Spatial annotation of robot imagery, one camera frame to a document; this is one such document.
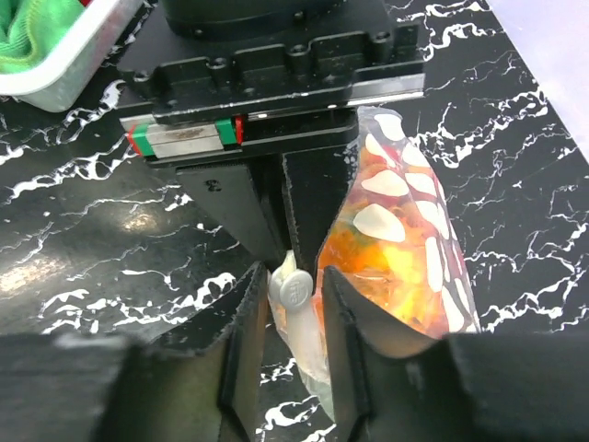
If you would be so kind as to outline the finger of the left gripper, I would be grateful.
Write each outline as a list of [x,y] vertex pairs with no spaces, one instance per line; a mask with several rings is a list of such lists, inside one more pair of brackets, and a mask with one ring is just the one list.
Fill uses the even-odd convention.
[[180,169],[180,184],[201,209],[258,261],[279,266],[286,254],[280,178],[255,165]]

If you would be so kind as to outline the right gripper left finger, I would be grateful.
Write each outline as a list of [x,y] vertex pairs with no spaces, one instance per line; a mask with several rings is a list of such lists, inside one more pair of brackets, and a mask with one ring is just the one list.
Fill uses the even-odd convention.
[[256,262],[211,306],[134,346],[93,440],[254,440],[267,311]]

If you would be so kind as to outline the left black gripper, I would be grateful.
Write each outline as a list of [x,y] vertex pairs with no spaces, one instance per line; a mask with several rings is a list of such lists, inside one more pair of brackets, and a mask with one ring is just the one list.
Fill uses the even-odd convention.
[[424,93],[418,35],[381,1],[162,1],[118,63],[118,116],[186,181],[252,183],[284,155],[292,250],[315,275],[357,173],[356,109]]

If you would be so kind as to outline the polka dot zip top bag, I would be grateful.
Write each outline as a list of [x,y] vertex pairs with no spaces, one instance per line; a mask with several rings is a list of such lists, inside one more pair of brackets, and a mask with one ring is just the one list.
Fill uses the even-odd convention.
[[[362,106],[358,119],[358,170],[319,266],[337,267],[362,295],[431,338],[478,332],[442,183],[397,112]],[[288,253],[269,279],[269,301],[307,391],[333,415],[321,286],[321,276],[307,274]]]

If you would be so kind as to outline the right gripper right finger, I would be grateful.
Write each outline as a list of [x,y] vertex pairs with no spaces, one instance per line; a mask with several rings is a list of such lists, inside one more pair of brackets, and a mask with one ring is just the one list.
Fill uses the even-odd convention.
[[487,440],[449,339],[413,330],[332,266],[322,289],[338,440]]

